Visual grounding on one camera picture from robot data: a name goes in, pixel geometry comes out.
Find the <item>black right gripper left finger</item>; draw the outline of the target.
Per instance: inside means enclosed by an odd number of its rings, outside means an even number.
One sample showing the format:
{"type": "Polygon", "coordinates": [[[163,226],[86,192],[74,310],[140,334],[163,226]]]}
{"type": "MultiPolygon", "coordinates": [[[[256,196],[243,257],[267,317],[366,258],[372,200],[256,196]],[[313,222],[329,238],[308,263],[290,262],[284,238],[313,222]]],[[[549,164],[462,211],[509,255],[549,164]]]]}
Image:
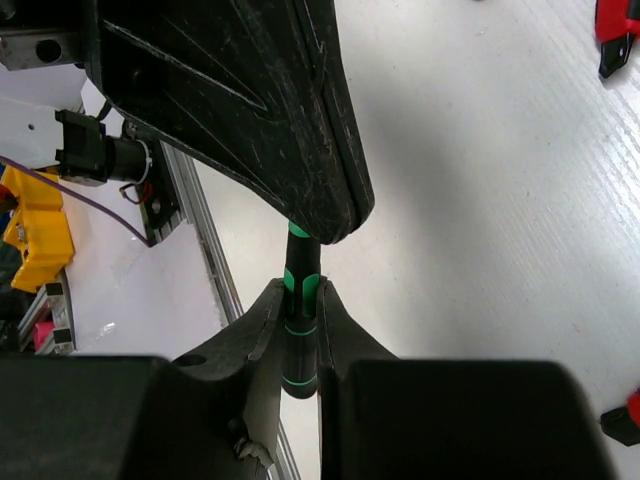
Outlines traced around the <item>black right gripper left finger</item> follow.
{"type": "MultiPolygon", "coordinates": [[[[358,419],[352,370],[391,360],[347,312],[332,282],[320,282],[316,335],[321,474],[372,479],[375,447],[358,419]]],[[[202,432],[187,447],[180,479],[263,479],[275,459],[285,358],[285,287],[271,280],[253,306],[217,335],[174,360],[196,381],[189,412],[202,432]]]]}

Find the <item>green black screwdriver front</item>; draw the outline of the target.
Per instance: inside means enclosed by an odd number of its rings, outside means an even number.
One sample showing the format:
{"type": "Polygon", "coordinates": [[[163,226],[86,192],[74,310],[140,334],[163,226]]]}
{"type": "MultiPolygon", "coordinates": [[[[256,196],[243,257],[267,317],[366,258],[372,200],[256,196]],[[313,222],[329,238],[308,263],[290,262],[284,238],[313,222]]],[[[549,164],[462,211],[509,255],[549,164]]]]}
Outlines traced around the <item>green black screwdriver front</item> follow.
{"type": "Polygon", "coordinates": [[[283,284],[285,353],[282,386],[293,398],[317,390],[316,297],[320,283],[320,243],[299,226],[288,225],[283,284]]]}

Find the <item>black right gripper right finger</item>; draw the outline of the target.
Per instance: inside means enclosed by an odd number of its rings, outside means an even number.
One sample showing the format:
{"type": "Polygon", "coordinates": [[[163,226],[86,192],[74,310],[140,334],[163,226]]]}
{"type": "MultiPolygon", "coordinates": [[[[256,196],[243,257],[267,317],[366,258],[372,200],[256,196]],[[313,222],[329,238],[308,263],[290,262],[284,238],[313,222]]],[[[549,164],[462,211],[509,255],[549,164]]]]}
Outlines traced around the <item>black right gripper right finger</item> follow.
{"type": "Polygon", "coordinates": [[[375,197],[331,1],[86,1],[87,73],[128,120],[334,244],[375,197]]]}

